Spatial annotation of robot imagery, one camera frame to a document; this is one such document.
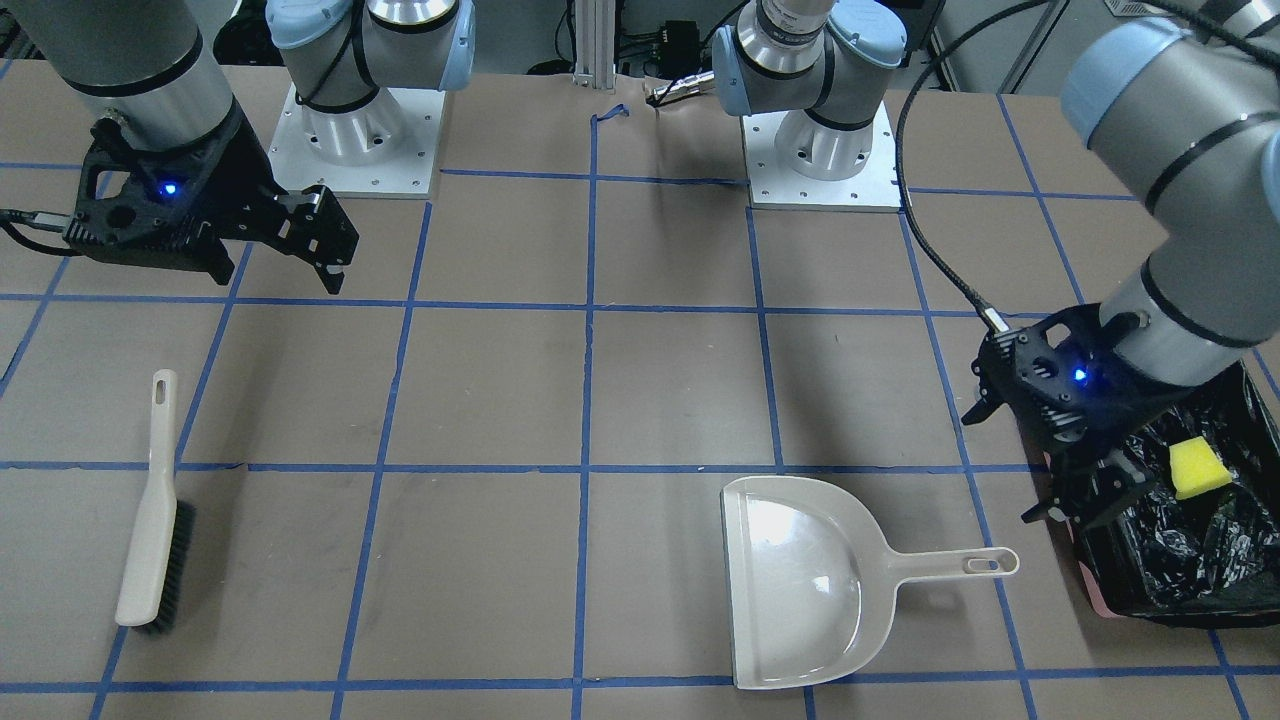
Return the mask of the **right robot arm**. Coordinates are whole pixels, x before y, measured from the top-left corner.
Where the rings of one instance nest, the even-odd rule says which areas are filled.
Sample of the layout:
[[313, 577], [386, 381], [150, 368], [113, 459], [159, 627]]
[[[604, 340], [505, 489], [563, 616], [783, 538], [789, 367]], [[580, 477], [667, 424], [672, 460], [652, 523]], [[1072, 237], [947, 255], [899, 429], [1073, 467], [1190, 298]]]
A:
[[227, 243], [310, 266], [330, 295], [358, 231], [340, 196], [429, 193], [442, 101], [474, 68], [471, 1], [6, 1], [90, 111], [73, 208], [3, 210], [51, 256], [229, 284]]

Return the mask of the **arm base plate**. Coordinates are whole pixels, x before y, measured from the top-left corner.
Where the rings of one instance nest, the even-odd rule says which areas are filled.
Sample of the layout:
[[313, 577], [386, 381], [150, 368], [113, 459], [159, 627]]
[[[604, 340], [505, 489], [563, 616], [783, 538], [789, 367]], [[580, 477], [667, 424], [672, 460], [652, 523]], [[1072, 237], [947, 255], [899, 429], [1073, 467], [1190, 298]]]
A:
[[324, 184], [340, 199], [429, 199], [447, 92], [381, 88], [353, 111], [326, 114], [285, 95], [268, 158], [288, 190]]
[[741, 118], [755, 209], [896, 213], [901, 192], [884, 104], [872, 124], [835, 131], [801, 110]]

